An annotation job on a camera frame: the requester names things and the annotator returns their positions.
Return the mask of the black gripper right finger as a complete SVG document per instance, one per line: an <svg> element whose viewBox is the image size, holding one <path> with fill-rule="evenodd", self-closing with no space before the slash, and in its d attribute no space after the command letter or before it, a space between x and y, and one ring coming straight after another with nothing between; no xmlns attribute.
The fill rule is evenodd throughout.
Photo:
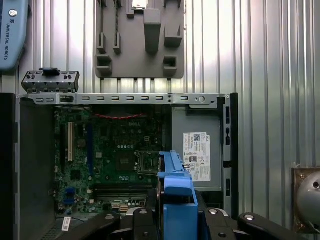
<svg viewBox="0 0 320 240"><path fill-rule="evenodd" d="M223 209L208 208L201 193L198 202L199 240L303 240L304 237L258 214L232 219Z"/></svg>

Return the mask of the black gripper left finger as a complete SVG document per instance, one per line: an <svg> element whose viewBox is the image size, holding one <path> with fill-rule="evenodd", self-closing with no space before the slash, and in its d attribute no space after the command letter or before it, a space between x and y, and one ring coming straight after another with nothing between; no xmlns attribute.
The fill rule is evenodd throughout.
<svg viewBox="0 0 320 240"><path fill-rule="evenodd" d="M146 206L130 210L125 216L105 211L64 232L59 240L159 240L157 194L147 192Z"/></svg>

